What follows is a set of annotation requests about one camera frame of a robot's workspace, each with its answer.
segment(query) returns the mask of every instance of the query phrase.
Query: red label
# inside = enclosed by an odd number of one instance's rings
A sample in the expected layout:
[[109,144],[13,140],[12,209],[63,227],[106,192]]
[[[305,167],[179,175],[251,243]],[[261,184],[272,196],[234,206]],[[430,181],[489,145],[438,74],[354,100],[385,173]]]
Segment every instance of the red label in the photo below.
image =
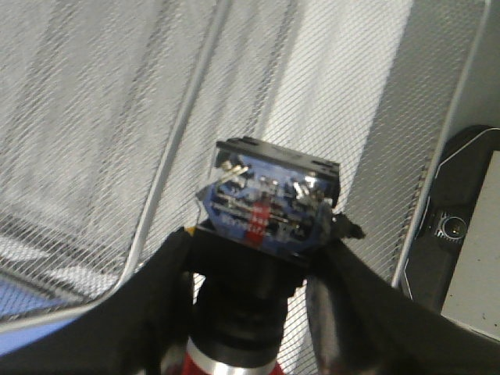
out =
[[254,203],[252,215],[248,221],[245,237],[254,245],[262,244],[270,217],[270,207],[261,202]]

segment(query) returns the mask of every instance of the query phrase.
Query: electronic component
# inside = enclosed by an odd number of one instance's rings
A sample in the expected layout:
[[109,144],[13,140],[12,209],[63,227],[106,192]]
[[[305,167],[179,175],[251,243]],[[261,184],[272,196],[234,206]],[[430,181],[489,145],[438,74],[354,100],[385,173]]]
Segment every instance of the electronic component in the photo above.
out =
[[217,148],[215,182],[199,198],[218,235],[285,257],[326,241],[337,163],[250,137]]

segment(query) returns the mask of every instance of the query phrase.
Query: mesh basket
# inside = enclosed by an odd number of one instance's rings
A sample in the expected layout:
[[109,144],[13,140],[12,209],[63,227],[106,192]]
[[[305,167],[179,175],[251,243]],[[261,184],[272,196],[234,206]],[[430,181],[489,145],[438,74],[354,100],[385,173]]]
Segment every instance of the mesh basket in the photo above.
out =
[[[471,0],[0,3],[0,321],[119,286],[196,222],[215,141],[242,135],[339,162],[337,209],[368,233],[349,245],[389,282],[484,11]],[[279,360],[317,373],[303,288],[289,304]]]

